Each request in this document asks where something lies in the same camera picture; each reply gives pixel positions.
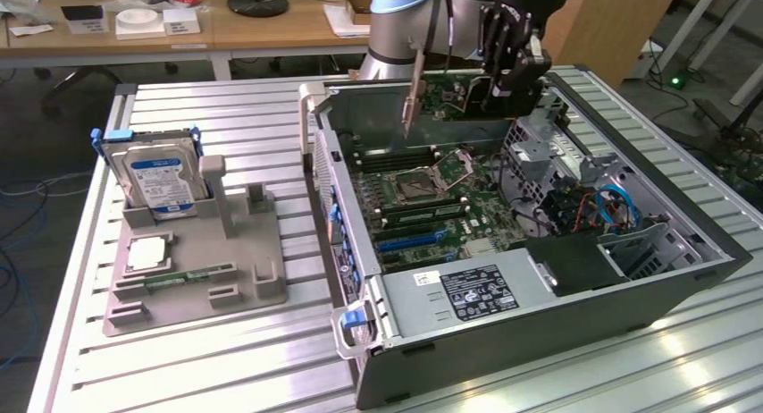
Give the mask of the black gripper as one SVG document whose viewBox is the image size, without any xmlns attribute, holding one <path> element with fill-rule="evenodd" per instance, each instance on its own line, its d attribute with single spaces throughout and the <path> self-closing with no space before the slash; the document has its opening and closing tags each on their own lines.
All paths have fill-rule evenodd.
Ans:
<svg viewBox="0 0 763 413">
<path fill-rule="evenodd" d="M 552 65 L 543 48 L 545 23 L 567 0 L 492 0 L 481 6 L 479 56 L 488 75 L 481 107 L 527 114 L 540 98 L 540 78 Z"/>
</svg>

